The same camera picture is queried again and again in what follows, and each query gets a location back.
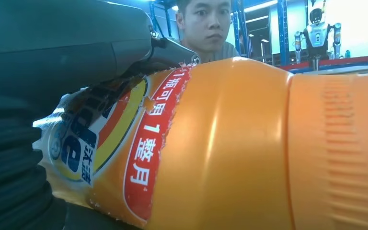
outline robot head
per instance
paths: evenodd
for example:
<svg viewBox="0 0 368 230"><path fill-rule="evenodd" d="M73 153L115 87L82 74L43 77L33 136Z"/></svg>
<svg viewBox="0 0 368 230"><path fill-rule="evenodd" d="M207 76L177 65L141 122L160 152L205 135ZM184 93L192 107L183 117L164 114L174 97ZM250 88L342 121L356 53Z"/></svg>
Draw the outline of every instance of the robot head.
<svg viewBox="0 0 368 230"><path fill-rule="evenodd" d="M318 24L322 19L322 10L320 8L316 8L310 13L310 21L312 24Z"/></svg>

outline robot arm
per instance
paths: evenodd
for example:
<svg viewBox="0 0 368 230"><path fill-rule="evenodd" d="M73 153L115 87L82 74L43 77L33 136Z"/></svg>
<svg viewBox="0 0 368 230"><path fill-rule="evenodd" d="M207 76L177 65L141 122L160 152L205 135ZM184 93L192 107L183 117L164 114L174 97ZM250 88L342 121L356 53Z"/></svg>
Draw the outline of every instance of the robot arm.
<svg viewBox="0 0 368 230"><path fill-rule="evenodd" d="M333 25L333 50L335 52L335 59L339 59L341 55L341 24Z"/></svg>
<svg viewBox="0 0 368 230"><path fill-rule="evenodd" d="M301 35L300 31L297 31L294 35L295 38L295 48L296 48L296 62L297 64L301 63Z"/></svg>

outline ceiling light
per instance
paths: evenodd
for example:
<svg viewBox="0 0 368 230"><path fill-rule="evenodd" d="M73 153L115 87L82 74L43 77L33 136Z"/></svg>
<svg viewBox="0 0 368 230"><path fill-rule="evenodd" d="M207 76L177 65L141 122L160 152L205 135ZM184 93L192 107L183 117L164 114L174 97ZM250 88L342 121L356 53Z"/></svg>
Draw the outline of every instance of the ceiling light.
<svg viewBox="0 0 368 230"><path fill-rule="evenodd" d="M268 2L265 2L265 3L259 4L259 5L248 7L244 10L244 12L247 13L247 12L259 10L259 9L269 7L269 6L272 6L272 5L275 5L275 4L277 4L277 0L268 1Z"/></svg>
<svg viewBox="0 0 368 230"><path fill-rule="evenodd" d="M253 19L247 20L246 23L256 22L258 20L262 20L262 19L265 19L265 18L268 18L268 17L269 16L266 15L266 16L263 16L263 17L260 17L260 18L253 18Z"/></svg>

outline man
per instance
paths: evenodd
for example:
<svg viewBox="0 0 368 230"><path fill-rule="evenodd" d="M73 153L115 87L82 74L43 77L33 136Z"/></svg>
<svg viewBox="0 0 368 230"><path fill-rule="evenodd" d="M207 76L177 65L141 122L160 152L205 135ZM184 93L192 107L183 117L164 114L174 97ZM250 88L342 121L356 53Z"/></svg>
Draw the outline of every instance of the man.
<svg viewBox="0 0 368 230"><path fill-rule="evenodd" d="M231 24L231 0L177 0L178 27L184 38L175 42L196 52L202 63L239 56L226 42Z"/></svg>

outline blue shelf upright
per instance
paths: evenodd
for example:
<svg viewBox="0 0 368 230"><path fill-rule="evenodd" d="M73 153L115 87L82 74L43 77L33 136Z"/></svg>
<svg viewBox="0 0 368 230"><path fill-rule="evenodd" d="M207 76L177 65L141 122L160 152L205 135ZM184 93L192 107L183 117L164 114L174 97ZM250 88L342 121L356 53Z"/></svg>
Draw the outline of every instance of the blue shelf upright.
<svg viewBox="0 0 368 230"><path fill-rule="evenodd" d="M246 19L245 19L245 12L244 12L244 4L243 0L233 0L232 1L232 22L233 22L233 30L235 31L235 48L239 54L243 57L250 58L250 48L252 47L250 44L250 39L247 36L247 27L246 27ZM240 34L239 28L243 34L243 45L245 46L246 54L241 53L241 43L239 41Z"/></svg>
<svg viewBox="0 0 368 230"><path fill-rule="evenodd" d="M287 0L277 1L278 29L280 41L280 64L286 66L290 64L288 46L288 25L287 25Z"/></svg>

